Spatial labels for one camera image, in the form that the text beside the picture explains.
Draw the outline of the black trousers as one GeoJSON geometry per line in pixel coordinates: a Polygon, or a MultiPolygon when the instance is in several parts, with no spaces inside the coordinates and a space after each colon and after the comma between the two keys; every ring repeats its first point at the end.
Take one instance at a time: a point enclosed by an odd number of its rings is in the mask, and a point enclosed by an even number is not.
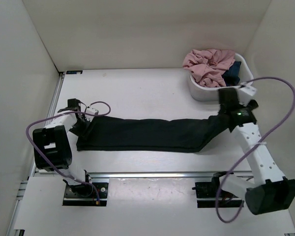
{"type": "Polygon", "coordinates": [[[121,119],[100,117],[78,151],[165,151],[194,153],[228,129],[227,115],[207,119],[121,119]]]}

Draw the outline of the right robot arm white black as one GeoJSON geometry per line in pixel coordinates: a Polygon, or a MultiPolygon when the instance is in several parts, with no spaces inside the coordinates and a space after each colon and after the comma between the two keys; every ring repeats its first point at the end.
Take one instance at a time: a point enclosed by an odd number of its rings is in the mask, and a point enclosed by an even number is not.
{"type": "Polygon", "coordinates": [[[262,141],[253,110],[256,90],[250,86],[222,88],[218,91],[220,113],[230,119],[229,131],[239,142],[251,168],[253,180],[237,177],[232,171],[215,173],[211,191],[242,199],[253,215],[286,210],[295,197],[295,179],[287,179],[262,141]]]}

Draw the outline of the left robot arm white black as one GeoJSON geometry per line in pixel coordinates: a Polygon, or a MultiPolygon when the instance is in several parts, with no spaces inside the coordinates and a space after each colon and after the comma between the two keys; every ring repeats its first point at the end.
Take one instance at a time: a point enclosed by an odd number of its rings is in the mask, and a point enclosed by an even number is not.
{"type": "Polygon", "coordinates": [[[83,197],[93,192],[93,184],[86,170],[78,161],[73,160],[68,134],[85,138],[91,121],[98,115],[98,110],[86,106],[81,109],[81,101],[69,99],[67,107],[58,110],[43,128],[32,132],[34,159],[36,167],[47,172],[57,169],[69,186],[76,185],[76,191],[83,197]]]}

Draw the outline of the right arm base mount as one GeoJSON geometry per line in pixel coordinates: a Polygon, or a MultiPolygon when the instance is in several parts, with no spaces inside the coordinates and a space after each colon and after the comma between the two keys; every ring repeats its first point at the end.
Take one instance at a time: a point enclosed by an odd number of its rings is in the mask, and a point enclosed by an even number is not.
{"type": "MultiPolygon", "coordinates": [[[[215,208],[216,190],[211,182],[195,182],[192,190],[196,192],[197,208],[215,208]]],[[[243,202],[237,196],[222,191],[219,195],[218,206],[221,208],[237,208],[243,202]]]]}

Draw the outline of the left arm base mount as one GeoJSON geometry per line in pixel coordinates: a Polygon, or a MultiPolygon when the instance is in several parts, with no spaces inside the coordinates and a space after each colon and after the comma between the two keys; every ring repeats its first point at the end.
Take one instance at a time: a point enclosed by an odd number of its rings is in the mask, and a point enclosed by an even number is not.
{"type": "Polygon", "coordinates": [[[63,206],[105,207],[107,205],[109,183],[104,181],[93,182],[94,188],[87,185],[66,184],[63,195],[63,206]]]}

